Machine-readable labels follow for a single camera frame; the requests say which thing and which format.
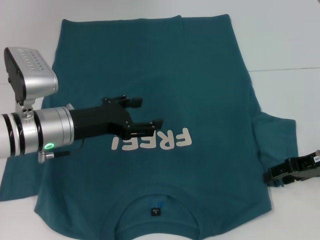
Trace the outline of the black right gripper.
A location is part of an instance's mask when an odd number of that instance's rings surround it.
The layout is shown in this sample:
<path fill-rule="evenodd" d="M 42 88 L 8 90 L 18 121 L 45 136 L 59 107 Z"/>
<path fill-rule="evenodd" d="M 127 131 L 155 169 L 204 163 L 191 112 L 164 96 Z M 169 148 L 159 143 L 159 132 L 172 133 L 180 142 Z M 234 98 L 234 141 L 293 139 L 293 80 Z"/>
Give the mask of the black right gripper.
<path fill-rule="evenodd" d="M 306 181 L 320 177 L 320 151 L 291 157 L 284 163 L 270 167 L 264 175 L 268 187 L 283 187 L 296 181 Z"/>

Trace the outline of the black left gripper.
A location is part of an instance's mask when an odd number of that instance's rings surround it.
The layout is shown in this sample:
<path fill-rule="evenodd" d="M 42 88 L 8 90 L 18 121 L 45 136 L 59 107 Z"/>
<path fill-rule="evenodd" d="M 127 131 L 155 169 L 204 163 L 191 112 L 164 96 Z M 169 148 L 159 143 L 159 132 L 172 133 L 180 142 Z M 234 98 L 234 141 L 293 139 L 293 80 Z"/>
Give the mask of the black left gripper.
<path fill-rule="evenodd" d="M 126 108 L 140 108 L 141 97 L 129 98 L 126 95 L 104 98 L 96 107 L 73 109 L 71 115 L 74 127 L 73 139 L 82 140 L 101 135 L 116 135 L 124 140 L 152 137 L 163 126 L 162 119 L 134 123 Z"/>

